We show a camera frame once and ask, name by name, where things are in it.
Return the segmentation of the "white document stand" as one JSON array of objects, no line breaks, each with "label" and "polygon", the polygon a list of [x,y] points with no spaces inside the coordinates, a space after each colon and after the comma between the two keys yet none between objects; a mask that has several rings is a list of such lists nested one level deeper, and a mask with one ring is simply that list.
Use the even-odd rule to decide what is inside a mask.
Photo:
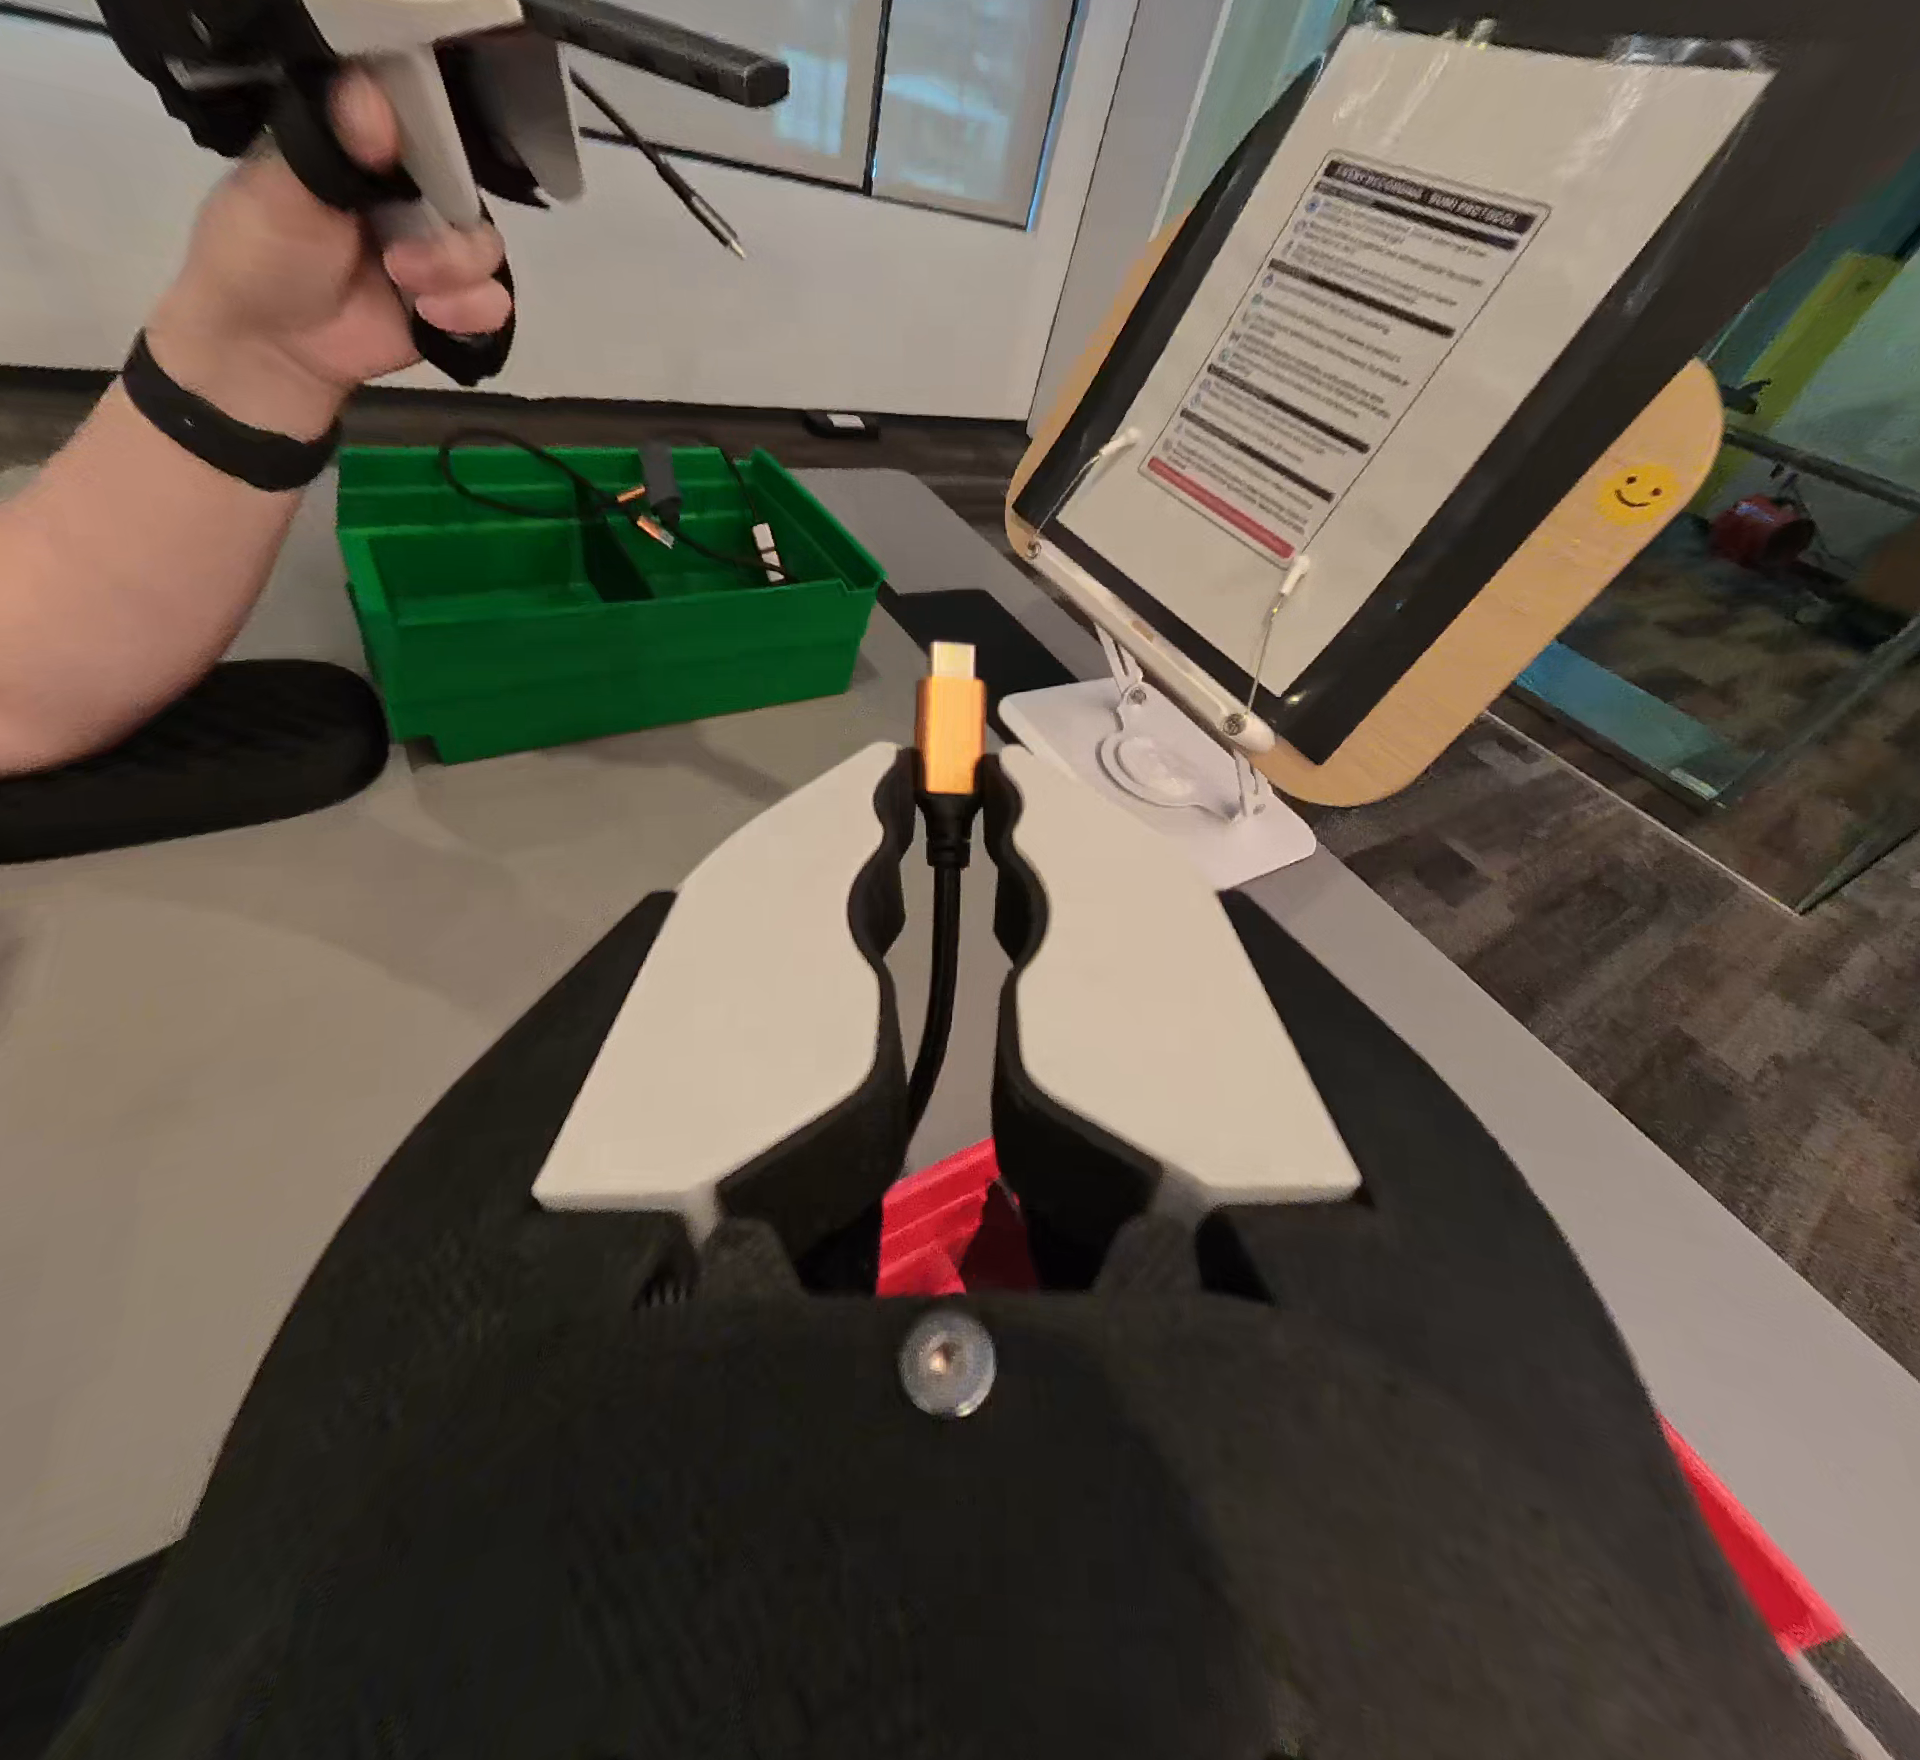
[{"label": "white document stand", "polygon": [[1017,691],[1003,731],[1119,809],[1154,825],[1215,888],[1254,883],[1316,853],[1316,839],[1267,774],[1267,721],[1152,621],[1096,583],[1053,541],[1025,557],[1091,621],[1102,676]]}]

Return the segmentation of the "person's left hand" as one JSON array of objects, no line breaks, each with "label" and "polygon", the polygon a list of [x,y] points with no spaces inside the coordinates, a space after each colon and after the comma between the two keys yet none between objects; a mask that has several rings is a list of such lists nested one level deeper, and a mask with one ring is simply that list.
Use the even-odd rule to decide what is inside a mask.
[{"label": "person's left hand", "polygon": [[458,336],[499,333],[513,317],[503,260],[487,224],[381,240],[317,200],[261,135],[206,200],[144,339],[185,392],[311,443],[360,385],[419,359],[414,318]]}]

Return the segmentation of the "green plastic bin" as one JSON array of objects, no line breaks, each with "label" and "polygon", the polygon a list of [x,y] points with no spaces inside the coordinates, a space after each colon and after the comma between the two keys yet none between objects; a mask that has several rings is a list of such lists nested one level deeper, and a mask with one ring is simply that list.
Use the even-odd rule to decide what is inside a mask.
[{"label": "green plastic bin", "polygon": [[389,731],[443,764],[850,688],[881,565],[769,451],[670,445],[677,523],[637,449],[503,429],[345,447],[337,538]]}]

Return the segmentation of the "red floor object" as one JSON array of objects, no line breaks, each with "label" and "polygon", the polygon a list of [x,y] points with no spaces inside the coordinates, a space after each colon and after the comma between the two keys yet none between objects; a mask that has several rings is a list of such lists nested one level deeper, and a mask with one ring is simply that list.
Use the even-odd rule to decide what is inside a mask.
[{"label": "red floor object", "polygon": [[1817,537],[1805,504],[1791,496],[1747,496],[1709,526],[1709,550],[1744,573],[1783,573],[1800,562]]}]

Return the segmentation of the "wooden board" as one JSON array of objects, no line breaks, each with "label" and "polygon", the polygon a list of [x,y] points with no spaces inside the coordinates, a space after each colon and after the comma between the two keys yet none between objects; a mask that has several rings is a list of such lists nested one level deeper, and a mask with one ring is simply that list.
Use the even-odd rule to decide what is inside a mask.
[{"label": "wooden board", "polygon": [[[1259,756],[1276,795],[1345,811],[1407,789],[1672,522],[1704,481],[1723,435],[1717,380],[1704,361],[1692,359],[1325,764],[1285,742]],[[1674,468],[1684,492],[1658,530],[1607,523],[1596,510],[1599,476],[1633,460]]]}]

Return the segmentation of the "black wristband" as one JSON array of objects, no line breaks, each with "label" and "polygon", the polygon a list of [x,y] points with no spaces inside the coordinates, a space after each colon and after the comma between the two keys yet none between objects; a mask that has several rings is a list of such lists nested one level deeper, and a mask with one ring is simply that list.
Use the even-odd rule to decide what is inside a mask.
[{"label": "black wristband", "polygon": [[133,336],[117,382],[133,411],[165,441],[258,493],[305,489],[335,460],[342,441],[339,417],[312,439],[233,417],[167,375],[145,333]]}]

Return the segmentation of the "red plastic bin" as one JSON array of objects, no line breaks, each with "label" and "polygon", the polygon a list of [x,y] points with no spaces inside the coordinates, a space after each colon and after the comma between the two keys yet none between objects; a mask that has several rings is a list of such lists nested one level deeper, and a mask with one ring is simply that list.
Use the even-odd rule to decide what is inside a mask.
[{"label": "red plastic bin", "polygon": [[[880,1295],[1030,1292],[1036,1285],[1020,1212],[1000,1179],[992,1140],[964,1146],[888,1191]],[[1843,1643],[1838,1612],[1810,1580],[1668,1419],[1661,1432],[1706,1531],[1783,1648],[1810,1652]]]}]

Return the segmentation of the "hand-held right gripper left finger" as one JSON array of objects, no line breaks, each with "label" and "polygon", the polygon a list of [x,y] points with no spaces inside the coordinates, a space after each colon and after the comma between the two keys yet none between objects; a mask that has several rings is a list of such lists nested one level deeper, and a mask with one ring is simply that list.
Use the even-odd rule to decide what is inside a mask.
[{"label": "hand-held right gripper left finger", "polygon": [[880,742],[682,883],[532,1186],[549,1213],[728,1220],[790,1257],[849,1240],[900,1176],[907,1068],[888,955],[916,759]]}]

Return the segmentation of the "yellow-green panel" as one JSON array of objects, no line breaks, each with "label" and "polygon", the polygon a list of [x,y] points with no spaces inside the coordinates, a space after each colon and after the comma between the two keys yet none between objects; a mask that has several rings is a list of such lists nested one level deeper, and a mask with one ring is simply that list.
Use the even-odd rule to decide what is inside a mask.
[{"label": "yellow-green panel", "polygon": [[1905,266],[1896,254],[1841,251],[1729,388],[1726,433],[1770,433]]}]

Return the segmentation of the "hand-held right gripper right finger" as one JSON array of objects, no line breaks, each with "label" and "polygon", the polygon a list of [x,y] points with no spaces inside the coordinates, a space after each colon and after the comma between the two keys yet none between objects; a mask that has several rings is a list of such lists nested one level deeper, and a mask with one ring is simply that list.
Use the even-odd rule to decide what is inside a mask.
[{"label": "hand-held right gripper right finger", "polygon": [[986,770],[1008,962],[992,1140],[1020,1212],[1099,1264],[1133,1220],[1354,1200],[1362,1173],[1173,842],[1025,746]]}]

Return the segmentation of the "person's left forearm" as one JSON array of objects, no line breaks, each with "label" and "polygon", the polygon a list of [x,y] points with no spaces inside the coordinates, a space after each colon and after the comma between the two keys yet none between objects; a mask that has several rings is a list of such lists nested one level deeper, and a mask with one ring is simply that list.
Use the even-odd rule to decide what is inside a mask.
[{"label": "person's left forearm", "polygon": [[298,510],[184,451],[114,380],[2,508],[2,772],[106,749],[193,686]]}]

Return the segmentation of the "printed instruction sheet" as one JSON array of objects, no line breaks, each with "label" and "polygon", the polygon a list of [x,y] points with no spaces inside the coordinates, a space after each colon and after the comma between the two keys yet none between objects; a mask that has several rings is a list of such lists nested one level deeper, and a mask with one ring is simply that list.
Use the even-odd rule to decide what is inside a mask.
[{"label": "printed instruction sheet", "polygon": [[1347,28],[1164,254],[1035,472],[1035,561],[1214,721],[1311,759],[1668,375],[1628,333],[1770,88],[1740,44],[1544,50]]}]

